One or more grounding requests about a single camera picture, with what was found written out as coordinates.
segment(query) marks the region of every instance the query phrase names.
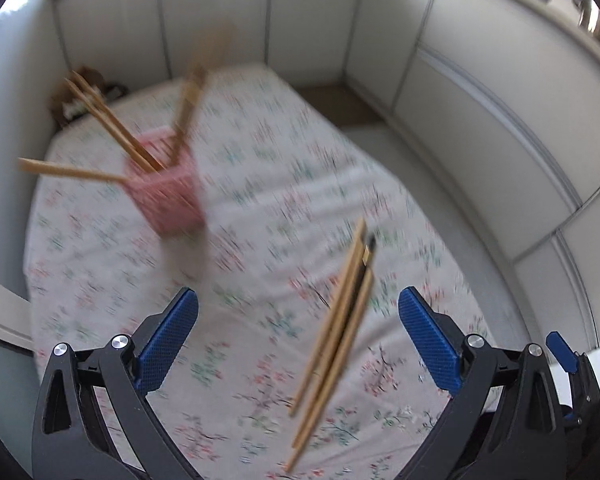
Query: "white tablecloth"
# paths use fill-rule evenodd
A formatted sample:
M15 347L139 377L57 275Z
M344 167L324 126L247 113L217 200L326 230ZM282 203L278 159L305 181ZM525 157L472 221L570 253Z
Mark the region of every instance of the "white tablecloth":
M168 124L178 92L164 84L115 111L134 132ZM398 319L397 295L415 285L462 330L487 335L458 265L398 180L266 68L215 76L197 121L204 232L160 240L120 187L40 178L25 262L40 371L57 342L95 348L132 333L187 285L198 321L148 399L203 477L392 480L448 399ZM86 118L53 141L48 160L121 172L123 153ZM368 312L287 476L297 424L287 405L360 215L378 240ZM101 403L120 453L136 463Z

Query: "pink basket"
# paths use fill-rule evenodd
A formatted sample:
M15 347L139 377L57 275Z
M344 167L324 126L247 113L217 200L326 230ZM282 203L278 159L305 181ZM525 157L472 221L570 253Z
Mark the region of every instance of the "pink basket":
M162 126L138 137L147 151L162 164L169 161L174 132ZM130 158L124 173L129 177L124 188L153 230L160 236L179 234L205 224L199 201L202 189L195 160L184 145L179 164L159 172L146 173Z

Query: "floor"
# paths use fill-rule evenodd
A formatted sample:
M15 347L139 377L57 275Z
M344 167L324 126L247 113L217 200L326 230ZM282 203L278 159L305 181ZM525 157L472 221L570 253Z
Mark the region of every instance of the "floor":
M483 243L453 198L400 135L345 86L322 86L298 92L409 189L464 272L496 339L495 344L517 349L529 342L520 311Z

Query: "floral tablecloth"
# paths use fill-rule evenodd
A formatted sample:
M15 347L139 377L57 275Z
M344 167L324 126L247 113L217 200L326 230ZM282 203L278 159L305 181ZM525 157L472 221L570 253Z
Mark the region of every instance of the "floral tablecloth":
M168 124L178 93L163 84L115 112L133 132ZM448 400L396 299L415 285L465 332L487 335L458 265L400 182L260 65L214 76L191 146L205 187L203 232L161 240L115 184L39 179L24 271L40 371L57 342L94 348L132 333L187 285L199 296L198 321L148 399L204 478L392 480ZM56 137L48 160L121 172L123 153L86 118ZM378 241L368 312L287 475L297 424L287 406L360 215ZM122 457L137 464L99 397Z

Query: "gray panel seam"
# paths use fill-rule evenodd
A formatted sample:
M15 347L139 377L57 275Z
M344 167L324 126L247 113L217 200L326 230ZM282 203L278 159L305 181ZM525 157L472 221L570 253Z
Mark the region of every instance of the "gray panel seam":
M167 26L164 22L164 5L162 0L156 0L158 6L158 22L160 22L160 36L162 41L162 51L164 53L164 63L167 67L169 79L173 79L173 68L171 67L171 56L169 56L169 43L167 40Z
M271 36L271 5L273 0L267 0L267 16L264 22L264 64L269 65L269 40Z
M424 34L424 29L427 27L427 22L429 21L429 14L431 13L431 9L433 7L433 1L435 0L427 0L427 5L424 8L424 12L422 13L422 19L420 20L419 27L417 28L416 38L413 42L413 47L411 48L411 53L407 58L407 64L404 66L404 71L400 76L400 81L398 83L398 88L395 91L395 95L391 101L391 113L395 113L395 107L398 105L398 100L400 99L400 93L402 87L404 86L404 82L407 80L407 76L409 75L409 71L411 70L411 66L413 65L413 60L416 58L417 49L420 45L420 40L422 35Z
M351 56L351 47L353 46L353 37L355 36L357 17L360 13L361 6L362 0L355 0L355 3L353 4L353 16L351 17L351 27L349 28L349 37L347 38L347 47L344 51L344 59L342 60L342 79L347 75L347 64L349 64L349 57Z
M544 171L544 174L549 178L572 213L582 206L580 195L553 155L524 121L507 107L499 97L464 69L446 59L431 47L420 44L417 54L431 68L446 76L459 88L467 92L513 135L536 164L542 168L542 171Z
M573 258L573 253L571 253L569 245L567 244L567 240L565 240L562 231L559 229L552 237L552 245L558 254L558 258L560 258L562 268L567 274L573 293L576 296L576 302L578 303L580 315L582 316L587 341L592 348L597 348L600 346L598 329L596 328L596 320L593 317L593 310L591 309L587 288L584 285L584 281L582 280L576 261Z
M58 35L60 41L60 49L62 51L62 57L66 64L67 70L72 70L70 57L68 57L68 50L66 48L66 42L64 41L64 29L62 28L62 21L60 20L60 11L58 10L58 0L51 0L51 12L53 15L53 23L55 25L55 32Z

